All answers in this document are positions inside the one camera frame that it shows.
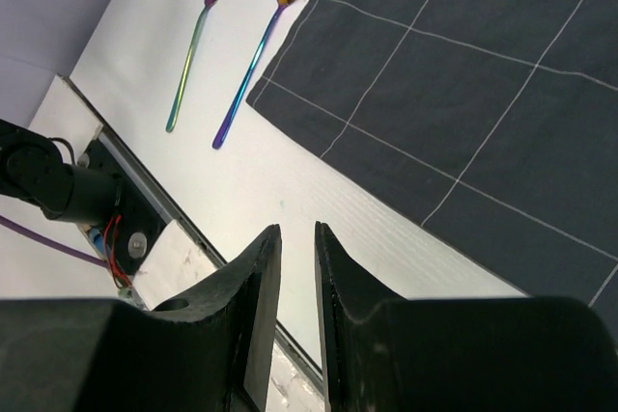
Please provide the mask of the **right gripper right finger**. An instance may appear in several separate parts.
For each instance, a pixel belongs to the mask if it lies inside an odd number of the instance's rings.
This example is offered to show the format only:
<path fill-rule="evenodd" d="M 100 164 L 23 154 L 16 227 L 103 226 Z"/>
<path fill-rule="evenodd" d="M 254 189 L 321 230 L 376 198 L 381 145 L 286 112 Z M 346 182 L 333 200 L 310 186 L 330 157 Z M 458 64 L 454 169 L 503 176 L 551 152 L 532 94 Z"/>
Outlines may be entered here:
<path fill-rule="evenodd" d="M 383 304 L 399 295 L 357 263 L 334 231 L 315 224 L 323 388 L 328 411 L 384 411 L 392 347 Z"/>

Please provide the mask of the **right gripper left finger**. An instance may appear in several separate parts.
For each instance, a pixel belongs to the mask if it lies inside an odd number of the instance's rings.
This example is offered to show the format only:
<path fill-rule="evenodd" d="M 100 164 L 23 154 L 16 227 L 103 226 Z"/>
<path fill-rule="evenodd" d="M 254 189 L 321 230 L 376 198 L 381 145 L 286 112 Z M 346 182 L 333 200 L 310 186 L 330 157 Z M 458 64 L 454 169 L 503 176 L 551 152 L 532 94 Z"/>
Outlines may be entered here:
<path fill-rule="evenodd" d="M 154 411 L 263 411 L 281 282 L 281 229 L 267 226 L 235 259 L 160 303 Z"/>

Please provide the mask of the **dark checked cloth napkin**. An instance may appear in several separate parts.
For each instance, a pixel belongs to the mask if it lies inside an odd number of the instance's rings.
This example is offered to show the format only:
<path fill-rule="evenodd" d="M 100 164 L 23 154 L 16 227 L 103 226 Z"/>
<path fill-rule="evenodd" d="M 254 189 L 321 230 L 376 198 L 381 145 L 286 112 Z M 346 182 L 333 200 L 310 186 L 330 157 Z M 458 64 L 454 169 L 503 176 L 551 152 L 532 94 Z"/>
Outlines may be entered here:
<path fill-rule="evenodd" d="M 617 0 L 309 0 L 248 103 L 531 295 L 617 327 Z"/>

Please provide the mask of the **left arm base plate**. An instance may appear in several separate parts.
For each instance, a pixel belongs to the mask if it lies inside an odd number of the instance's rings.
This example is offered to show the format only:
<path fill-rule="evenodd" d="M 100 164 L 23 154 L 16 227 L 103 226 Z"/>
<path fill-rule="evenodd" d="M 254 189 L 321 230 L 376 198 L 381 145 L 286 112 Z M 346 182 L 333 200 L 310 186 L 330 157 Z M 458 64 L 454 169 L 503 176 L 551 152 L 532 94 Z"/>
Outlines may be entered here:
<path fill-rule="evenodd" d="M 121 187 L 111 217 L 100 225 L 80 225 L 117 288 L 130 288 L 169 219 L 131 155 L 101 133 L 80 155 L 78 164 L 107 174 Z"/>

